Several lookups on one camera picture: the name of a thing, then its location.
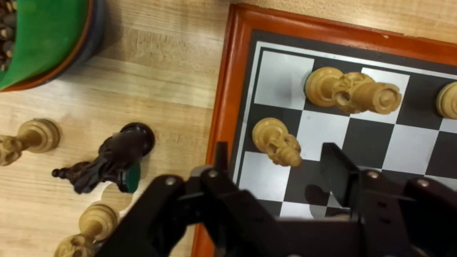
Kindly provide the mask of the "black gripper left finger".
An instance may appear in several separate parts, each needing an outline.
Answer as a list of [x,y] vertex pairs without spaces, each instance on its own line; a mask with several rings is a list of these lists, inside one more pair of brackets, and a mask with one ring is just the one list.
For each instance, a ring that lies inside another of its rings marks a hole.
[[183,180],[152,181],[96,257],[168,257],[190,224],[202,224],[222,257],[265,257],[265,210],[227,177],[229,145],[216,144],[215,162]]

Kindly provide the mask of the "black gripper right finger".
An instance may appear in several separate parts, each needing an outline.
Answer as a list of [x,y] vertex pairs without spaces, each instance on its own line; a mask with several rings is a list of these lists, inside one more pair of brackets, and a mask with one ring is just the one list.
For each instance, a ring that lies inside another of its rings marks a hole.
[[456,191],[435,178],[399,182],[359,168],[335,142],[322,147],[323,187],[352,210],[369,257],[457,257]]

